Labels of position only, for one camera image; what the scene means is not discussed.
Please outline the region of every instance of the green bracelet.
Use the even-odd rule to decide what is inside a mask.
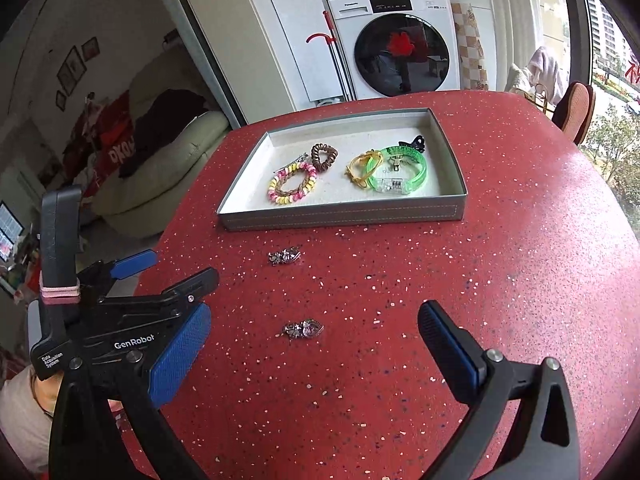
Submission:
[[[409,146],[389,146],[382,152],[383,158],[388,160],[394,167],[394,170],[399,171],[400,162],[404,157],[410,158],[416,164],[420,165],[420,171],[413,178],[376,178],[371,175],[367,179],[367,183],[376,191],[380,193],[401,193],[409,194],[418,189],[427,180],[427,161],[424,155],[418,150],[414,150]],[[370,159],[367,163],[366,171],[373,170],[376,165],[375,161]]]

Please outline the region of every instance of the washing machine control panel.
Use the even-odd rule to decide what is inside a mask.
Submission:
[[[411,0],[369,0],[374,14],[413,10]]]

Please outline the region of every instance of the brown and white checkered fabric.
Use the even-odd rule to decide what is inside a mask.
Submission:
[[[462,88],[466,90],[488,90],[484,52],[480,44],[478,22],[471,4],[451,4],[453,22],[458,38],[460,75]]]

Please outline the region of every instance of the red handle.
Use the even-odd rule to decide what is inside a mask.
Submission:
[[[308,43],[313,38],[320,38],[320,37],[324,38],[327,45],[331,45],[331,42],[335,41],[334,38],[332,38],[331,36],[328,36],[327,34],[323,34],[322,32],[316,32],[315,34],[312,34],[311,36],[306,38],[306,42]]]
[[[323,10],[322,13],[324,14],[324,20],[326,21],[326,26],[329,27],[330,31],[334,30],[334,22],[331,21],[331,16],[329,14],[328,10]]]

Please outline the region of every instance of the washing machine door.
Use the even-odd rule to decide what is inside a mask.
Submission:
[[[356,40],[356,67],[385,96],[436,90],[449,72],[449,49],[429,23],[405,13],[369,22]]]

